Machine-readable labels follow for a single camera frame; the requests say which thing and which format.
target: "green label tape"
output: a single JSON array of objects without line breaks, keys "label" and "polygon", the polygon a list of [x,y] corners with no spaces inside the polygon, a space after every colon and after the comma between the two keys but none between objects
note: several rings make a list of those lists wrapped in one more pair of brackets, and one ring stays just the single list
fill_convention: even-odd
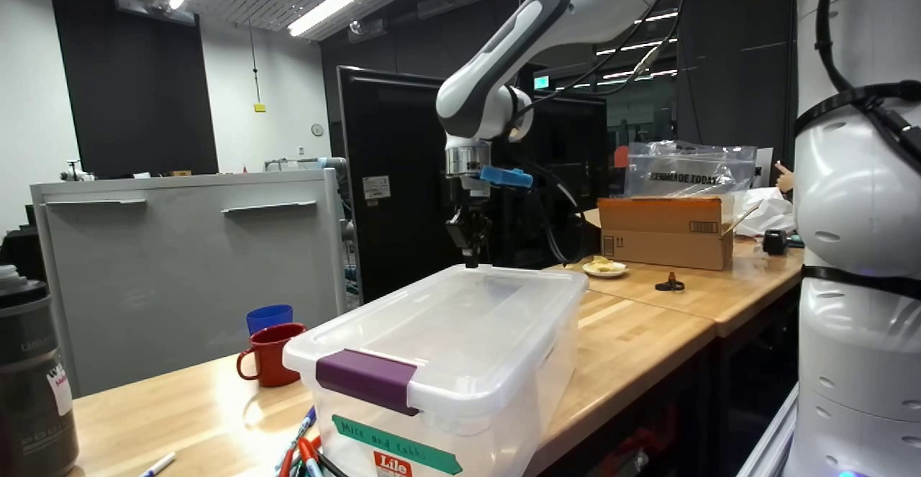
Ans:
[{"label": "green label tape", "polygon": [[437,448],[429,447],[429,445],[423,445],[411,439],[399,437],[335,414],[332,415],[332,422],[336,425],[339,434],[351,437],[355,441],[371,447],[387,450],[391,454],[408,458],[408,460],[415,461],[415,463],[424,464],[429,468],[435,468],[435,470],[444,471],[444,473],[450,475],[457,475],[463,471],[461,465],[458,464],[457,457],[444,450],[438,450]]}]

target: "white wall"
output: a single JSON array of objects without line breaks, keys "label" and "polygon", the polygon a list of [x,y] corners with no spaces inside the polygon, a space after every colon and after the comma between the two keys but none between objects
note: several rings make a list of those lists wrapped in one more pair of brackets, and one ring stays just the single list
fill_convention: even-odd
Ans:
[{"label": "white wall", "polygon": [[0,0],[0,237],[79,158],[52,0]]},{"label": "white wall", "polygon": [[[262,171],[263,162],[330,154],[329,120],[319,45],[285,31],[253,29],[259,88],[267,112],[257,114],[253,54],[246,25],[201,18],[217,165],[221,172]],[[319,123],[323,136],[310,127]],[[304,148],[303,155],[299,147]]]}]

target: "red mug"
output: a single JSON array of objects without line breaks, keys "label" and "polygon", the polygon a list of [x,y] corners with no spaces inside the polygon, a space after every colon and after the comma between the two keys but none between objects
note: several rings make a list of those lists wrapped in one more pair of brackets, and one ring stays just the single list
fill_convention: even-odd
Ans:
[{"label": "red mug", "polygon": [[[237,374],[244,380],[258,379],[260,386],[282,386],[297,381],[299,373],[282,365],[282,352],[290,339],[306,331],[307,327],[303,324],[289,322],[253,333],[250,349],[237,356]],[[243,357],[250,353],[256,355],[256,374],[252,376],[244,375],[240,367]]]}]

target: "cardboard box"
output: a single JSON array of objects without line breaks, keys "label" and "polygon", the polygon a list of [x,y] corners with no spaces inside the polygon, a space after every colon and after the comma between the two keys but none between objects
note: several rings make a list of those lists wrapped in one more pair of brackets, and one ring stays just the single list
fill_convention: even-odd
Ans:
[{"label": "cardboard box", "polygon": [[723,222],[719,197],[599,199],[598,208],[606,258],[712,271],[730,267],[735,224]]}]

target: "cabinet handle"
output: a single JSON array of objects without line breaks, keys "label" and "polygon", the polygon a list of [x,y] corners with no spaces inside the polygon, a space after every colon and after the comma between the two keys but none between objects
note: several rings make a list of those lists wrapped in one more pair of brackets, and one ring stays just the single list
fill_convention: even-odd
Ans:
[{"label": "cabinet handle", "polygon": [[147,199],[85,199],[85,201],[49,201],[52,207],[76,207],[78,205],[147,205]]},{"label": "cabinet handle", "polygon": [[316,207],[317,201],[312,199],[311,201],[289,201],[285,204],[266,204],[266,205],[250,205],[247,207],[231,207],[229,209],[221,209],[223,214],[240,214],[240,212],[256,212],[256,211],[272,211],[272,209],[309,209]]}]

